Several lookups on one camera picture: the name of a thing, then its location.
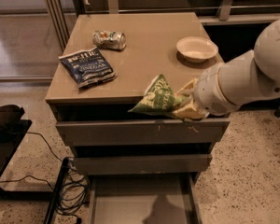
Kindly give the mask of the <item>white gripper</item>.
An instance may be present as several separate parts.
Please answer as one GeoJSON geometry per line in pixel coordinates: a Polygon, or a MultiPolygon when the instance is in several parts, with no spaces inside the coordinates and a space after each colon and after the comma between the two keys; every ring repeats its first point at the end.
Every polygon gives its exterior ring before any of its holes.
{"type": "Polygon", "coordinates": [[[235,111],[238,106],[224,95],[219,82],[219,70],[223,63],[217,63],[200,74],[199,78],[191,79],[176,94],[190,96],[193,100],[180,105],[173,114],[180,119],[205,119],[209,113],[222,116],[235,111]]]}

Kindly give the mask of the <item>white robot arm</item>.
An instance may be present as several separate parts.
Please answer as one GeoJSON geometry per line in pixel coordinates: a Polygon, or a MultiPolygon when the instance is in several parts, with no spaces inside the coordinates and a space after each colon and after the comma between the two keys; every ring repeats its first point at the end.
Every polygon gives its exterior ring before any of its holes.
{"type": "Polygon", "coordinates": [[[216,63],[177,92],[180,119],[222,116],[255,101],[280,98],[280,20],[267,26],[252,50],[216,63]]]}

